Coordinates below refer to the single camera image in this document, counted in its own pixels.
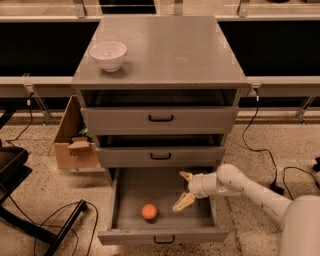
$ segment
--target power outlet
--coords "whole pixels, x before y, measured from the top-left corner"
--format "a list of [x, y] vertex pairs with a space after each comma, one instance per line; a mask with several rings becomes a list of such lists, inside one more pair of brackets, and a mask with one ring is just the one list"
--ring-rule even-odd
[[250, 90], [248, 92], [248, 97], [257, 97], [257, 90], [261, 87], [261, 85], [251, 85]]
[[35, 93], [35, 89], [33, 85], [25, 85], [24, 87], [26, 88], [26, 91], [28, 92], [29, 95]]

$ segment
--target terrazzo floor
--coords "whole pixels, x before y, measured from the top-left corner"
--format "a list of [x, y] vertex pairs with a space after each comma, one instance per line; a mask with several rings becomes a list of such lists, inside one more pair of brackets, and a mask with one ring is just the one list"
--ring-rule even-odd
[[[239, 167], [252, 180], [268, 186], [274, 178], [274, 168], [267, 153], [247, 150], [242, 133], [254, 112], [239, 112], [237, 122], [226, 142], [224, 163]], [[111, 203], [111, 187], [103, 172], [81, 173], [75, 170], [59, 170], [55, 159], [53, 140], [58, 130], [62, 113], [57, 113], [49, 125], [43, 126], [41, 115], [34, 114], [34, 123], [14, 142], [16, 146], [30, 153], [27, 166], [33, 172], [12, 193], [12, 198], [35, 222], [42, 223], [58, 208], [84, 199], [94, 204], [99, 211], [97, 228], [93, 236], [90, 255], [201, 255], [201, 256], [276, 256], [281, 231], [269, 217], [243, 196], [215, 197], [217, 220], [221, 228], [228, 228], [230, 234], [223, 243], [102, 246], [97, 231], [105, 231], [108, 207]], [[312, 172], [315, 158], [320, 155], [320, 118], [318, 112], [307, 112], [306, 125], [301, 125], [293, 112], [260, 112], [253, 125], [246, 132], [246, 141], [252, 148], [269, 149], [278, 167], [278, 185], [282, 183], [283, 169], [296, 166]], [[26, 114], [15, 114], [0, 130], [3, 146], [5, 140], [15, 138], [28, 124]], [[291, 169], [286, 173], [286, 183], [294, 198], [301, 195], [320, 195], [313, 179], [302, 172]], [[10, 199], [3, 206], [12, 213], [23, 215]], [[47, 224], [62, 225], [73, 206], [51, 218]], [[69, 232], [55, 255], [87, 255], [87, 250], [96, 220], [96, 212], [89, 205], [80, 214], [74, 225], [78, 236]], [[0, 255], [44, 255], [47, 245], [20, 230], [0, 221]]]

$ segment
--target black cable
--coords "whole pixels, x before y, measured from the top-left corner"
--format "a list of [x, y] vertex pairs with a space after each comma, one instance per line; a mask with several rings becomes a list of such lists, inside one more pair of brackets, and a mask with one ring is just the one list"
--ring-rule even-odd
[[[8, 193], [7, 190], [6, 190], [6, 188], [3, 186], [3, 184], [2, 184], [1, 182], [0, 182], [0, 186], [1, 186], [1, 188], [4, 190], [4, 193]], [[19, 205], [18, 205], [18, 204], [16, 203], [16, 201], [11, 197], [11, 195], [9, 195], [8, 197], [11, 199], [11, 201], [12, 201], [13, 204], [17, 207], [17, 209], [18, 209], [31, 223], [33, 223], [34, 225], [40, 226], [40, 228], [41, 228], [42, 226], [52, 227], [52, 228], [63, 228], [62, 226], [45, 225], [45, 223], [46, 223], [53, 215], [55, 215], [57, 212], [61, 211], [62, 209], [66, 208], [66, 207], [69, 207], [69, 206], [71, 206], [71, 205], [73, 205], [73, 204], [77, 204], [77, 203], [71, 203], [71, 204], [68, 204], [68, 205], [66, 205], [66, 206], [61, 207], [61, 208], [58, 209], [56, 212], [54, 212], [53, 214], [51, 214], [43, 223], [39, 224], [39, 223], [34, 222], [34, 221], [19, 207]], [[76, 239], [77, 239], [77, 240], [76, 240], [76, 246], [75, 246], [74, 251], [73, 251], [73, 253], [72, 253], [72, 255], [74, 255], [75, 252], [76, 252], [76, 250], [77, 250], [77, 248], [78, 248], [79, 236], [77, 235], [77, 233], [76, 233], [72, 228], [70, 228], [70, 230], [73, 232], [73, 234], [75, 235], [75, 237], [76, 237]], [[33, 247], [34, 256], [36, 255], [36, 241], [37, 241], [37, 239], [35, 238], [34, 247]]]
[[271, 158], [271, 161], [273, 163], [273, 166], [275, 168], [275, 178], [274, 178], [274, 181], [272, 182], [271, 186], [275, 186], [276, 182], [277, 182], [277, 178], [278, 178], [278, 168], [277, 168], [277, 165], [274, 161], [274, 158], [273, 158], [273, 155], [271, 153], [270, 150], [268, 149], [253, 149], [251, 148], [248, 143], [246, 142], [245, 140], [245, 133], [247, 132], [247, 130], [249, 129], [249, 127], [252, 125], [253, 121], [255, 120], [258, 112], [259, 112], [259, 101], [258, 101], [258, 91], [256, 90], [256, 93], [257, 93], [257, 108], [256, 108], [256, 112], [254, 114], [254, 116], [251, 118], [249, 124], [247, 125], [247, 127], [244, 129], [243, 133], [242, 133], [242, 141], [243, 143], [246, 145], [247, 149], [249, 149], [250, 151], [253, 151], [253, 152], [268, 152], [269, 155], [270, 155], [270, 158]]
[[[79, 203], [79, 202], [70, 203], [70, 204], [67, 204], [67, 205], [65, 205], [65, 206], [60, 207], [58, 210], [56, 210], [54, 213], [52, 213], [49, 217], [47, 217], [47, 218], [40, 224], [40, 228], [41, 228], [42, 226], [49, 226], [49, 225], [45, 225], [45, 223], [46, 223], [49, 219], [51, 219], [55, 214], [57, 214], [58, 212], [62, 211], [63, 209], [65, 209], [65, 208], [67, 208], [67, 207], [70, 207], [71, 205], [78, 204], [78, 203]], [[75, 252], [76, 252], [76, 250], [77, 250], [77, 247], [78, 247], [79, 237], [78, 237], [77, 233], [76, 233], [72, 228], [70, 228], [70, 230], [73, 231], [73, 233], [76, 235], [76, 238], [77, 238], [76, 247], [75, 247], [75, 249], [74, 249], [74, 251], [73, 251], [73, 253], [72, 253], [72, 255], [74, 255]], [[34, 239], [34, 246], [33, 246], [33, 254], [34, 254], [34, 256], [36, 256], [36, 244], [37, 244], [37, 238]]]
[[33, 116], [32, 116], [32, 102], [31, 102], [31, 98], [33, 96], [33, 93], [30, 93], [29, 98], [27, 100], [27, 105], [29, 106], [29, 113], [30, 113], [30, 123], [27, 125], [27, 127], [25, 127], [20, 133], [19, 135], [12, 140], [6, 140], [7, 143], [9, 143], [11, 146], [15, 147], [15, 145], [12, 143], [13, 141], [16, 141], [20, 138], [20, 136], [30, 127], [30, 125], [33, 123]]
[[319, 184], [317, 178], [316, 178], [312, 173], [307, 172], [307, 171], [305, 171], [305, 170], [303, 170], [303, 169], [301, 169], [301, 168], [294, 167], [294, 166], [285, 167], [285, 168], [283, 169], [283, 177], [282, 177], [282, 180], [283, 180], [283, 184], [285, 185], [286, 189], [288, 190], [288, 193], [289, 193], [290, 198], [291, 198], [292, 200], [294, 200], [294, 198], [293, 198], [293, 196], [291, 195], [291, 192], [290, 192], [290, 190], [289, 190], [289, 188], [288, 188], [288, 186], [287, 186], [287, 184], [286, 184], [286, 181], [285, 181], [286, 170], [287, 170], [287, 169], [296, 169], [296, 170], [299, 170], [299, 171], [301, 171], [301, 172], [304, 172], [304, 173], [307, 173], [307, 174], [311, 175], [311, 176], [313, 177], [314, 181], [315, 181], [315, 185], [320, 189], [320, 184]]

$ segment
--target cabinet top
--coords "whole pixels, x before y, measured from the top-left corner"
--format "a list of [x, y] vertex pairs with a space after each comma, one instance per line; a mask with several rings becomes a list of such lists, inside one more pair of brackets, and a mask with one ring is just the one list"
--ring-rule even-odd
[[[100, 69], [89, 54], [105, 41], [128, 48], [115, 72]], [[246, 77], [213, 16], [121, 15], [101, 20], [72, 84], [240, 87]]]

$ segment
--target electrical cord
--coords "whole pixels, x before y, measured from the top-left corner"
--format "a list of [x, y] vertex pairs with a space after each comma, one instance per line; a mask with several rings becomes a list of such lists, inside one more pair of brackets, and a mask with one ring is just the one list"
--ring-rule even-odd
[[242, 141], [243, 141], [243, 143], [245, 144], [246, 148], [249, 149], [249, 150], [252, 151], [252, 152], [258, 152], [258, 153], [260, 153], [260, 152], [267, 152], [267, 153], [269, 154], [269, 156], [270, 156], [270, 158], [271, 158], [271, 161], [272, 161], [272, 164], [273, 164], [274, 169], [275, 169], [275, 177], [274, 177], [273, 182], [272, 182], [271, 185], [270, 185], [270, 188], [271, 188], [272, 190], [274, 190], [275, 192], [277, 192], [277, 193], [279, 193], [279, 194], [282, 194], [282, 193], [283, 193], [282, 188], [279, 188], [279, 187], [276, 186], [277, 178], [278, 178], [278, 168], [277, 168], [277, 165], [276, 165], [276, 163], [275, 163], [275, 161], [274, 161], [274, 157], [273, 157], [271, 151], [268, 150], [268, 149], [253, 149], [253, 148], [251, 148], [251, 147], [248, 145], [248, 143], [247, 143], [246, 140], [245, 140], [245, 134], [246, 134], [247, 130], [249, 129], [249, 127], [251, 127], [253, 121], [255, 120], [255, 118], [257, 117], [258, 112], [259, 112], [259, 94], [258, 94], [258, 89], [255, 88], [254, 90], [256, 91], [256, 95], [257, 95], [257, 108], [256, 108], [255, 114], [253, 115], [253, 117], [251, 118], [249, 124], [247, 125], [247, 127], [244, 129], [244, 131], [243, 131], [243, 133], [242, 133]]
[[15, 145], [12, 143], [13, 141], [16, 141], [20, 138], [20, 136], [30, 127], [30, 125], [33, 123], [33, 116], [32, 116], [32, 96], [34, 93], [30, 93], [29, 98], [27, 100], [27, 105], [29, 106], [29, 113], [30, 113], [30, 123], [27, 125], [27, 127], [25, 127], [20, 133], [19, 135], [12, 140], [6, 140], [7, 143], [9, 143], [11, 146], [15, 147]]
[[[3, 184], [2, 184], [1, 182], [0, 182], [0, 186], [1, 186], [1, 188], [4, 190], [4, 192], [7, 193], [6, 188], [3, 186]], [[56, 210], [54, 213], [52, 213], [48, 218], [46, 218], [41, 224], [39, 224], [39, 223], [34, 222], [34, 221], [19, 207], [19, 205], [15, 202], [15, 200], [11, 197], [11, 195], [9, 195], [8, 197], [11, 199], [11, 201], [12, 201], [13, 204], [17, 207], [17, 209], [18, 209], [31, 223], [33, 223], [33, 224], [35, 224], [35, 225], [37, 225], [37, 226], [40, 226], [40, 227], [46, 226], [46, 227], [53, 227], [53, 228], [63, 228], [62, 226], [47, 225], [47, 224], [45, 224], [45, 223], [46, 223], [50, 218], [52, 218], [55, 214], [57, 214], [58, 212], [60, 212], [61, 210], [65, 209], [65, 208], [67, 208], [67, 207], [70, 207], [70, 206], [72, 206], [72, 205], [74, 205], [74, 204], [78, 204], [78, 203], [79, 203], [79, 202], [70, 203], [70, 204], [67, 204], [67, 205], [59, 208], [59, 209]], [[89, 253], [90, 253], [90, 250], [91, 250], [94, 233], [95, 233], [95, 230], [96, 230], [96, 227], [97, 227], [97, 224], [98, 224], [99, 211], [98, 211], [97, 207], [96, 207], [94, 204], [92, 204], [92, 203], [90, 203], [90, 202], [86, 202], [86, 203], [89, 204], [89, 205], [91, 205], [91, 206], [95, 209], [95, 211], [96, 211], [96, 220], [95, 220], [95, 224], [94, 224], [94, 227], [93, 227], [93, 231], [92, 231], [92, 235], [91, 235], [91, 239], [90, 239], [88, 251], [87, 251], [87, 254], [86, 254], [86, 255], [88, 256]], [[72, 253], [72, 255], [75, 255], [75, 252], [76, 252], [76, 250], [77, 250], [77, 248], [78, 248], [79, 236], [77, 235], [77, 232], [74, 231], [72, 228], [70, 228], [70, 230], [73, 232], [73, 234], [74, 234], [75, 237], [76, 237], [76, 245], [75, 245], [75, 248], [74, 248], [73, 253]], [[34, 256], [36, 256], [36, 243], [37, 243], [37, 239], [35, 238], [35, 240], [34, 240], [34, 247], [33, 247]]]
[[[78, 204], [78, 203], [79, 203], [79, 202], [70, 203], [70, 204], [67, 204], [67, 205], [65, 205], [65, 206], [60, 207], [58, 210], [56, 210], [55, 212], [53, 212], [49, 217], [47, 217], [41, 224], [38, 224], [38, 225], [40, 225], [40, 228], [41, 228], [42, 226], [47, 226], [47, 227], [59, 227], [59, 226], [45, 225], [45, 223], [46, 223], [49, 219], [51, 219], [54, 215], [56, 215], [58, 212], [62, 211], [63, 209], [65, 209], [65, 208], [67, 208], [67, 207], [70, 207], [70, 206], [72, 206], [72, 205]], [[76, 250], [77, 250], [77, 248], [78, 248], [79, 237], [78, 237], [77, 233], [76, 233], [72, 228], [70, 228], [70, 230], [72, 230], [72, 232], [75, 234], [75, 236], [76, 236], [76, 238], [77, 238], [76, 246], [75, 246], [75, 248], [74, 248], [74, 250], [73, 250], [73, 253], [72, 253], [72, 255], [74, 255], [75, 252], [76, 252]], [[36, 244], [37, 244], [37, 238], [34, 239], [34, 245], [33, 245], [33, 255], [34, 255], [34, 256], [36, 256]]]
[[318, 182], [317, 178], [316, 178], [312, 173], [307, 172], [307, 171], [305, 171], [305, 170], [303, 170], [303, 169], [301, 169], [301, 168], [294, 167], [294, 166], [288, 166], [288, 167], [285, 167], [285, 168], [283, 169], [283, 177], [282, 177], [282, 181], [283, 181], [284, 186], [285, 186], [285, 187], [286, 187], [286, 189], [288, 190], [288, 193], [289, 193], [290, 198], [291, 198], [292, 200], [294, 200], [294, 198], [293, 198], [293, 196], [292, 196], [292, 194], [291, 194], [291, 192], [290, 192], [290, 190], [289, 190], [289, 188], [288, 188], [288, 186], [287, 186], [287, 184], [286, 184], [286, 181], [285, 181], [285, 177], [286, 177], [286, 170], [288, 170], [288, 169], [296, 169], [296, 170], [299, 170], [299, 171], [301, 171], [301, 172], [304, 172], [304, 173], [307, 173], [307, 174], [311, 175], [311, 176], [312, 176], [312, 178], [313, 178], [313, 179], [314, 179], [314, 181], [315, 181], [315, 185], [317, 186], [317, 188], [319, 188], [319, 189], [320, 189], [320, 184], [319, 184], [319, 182]]

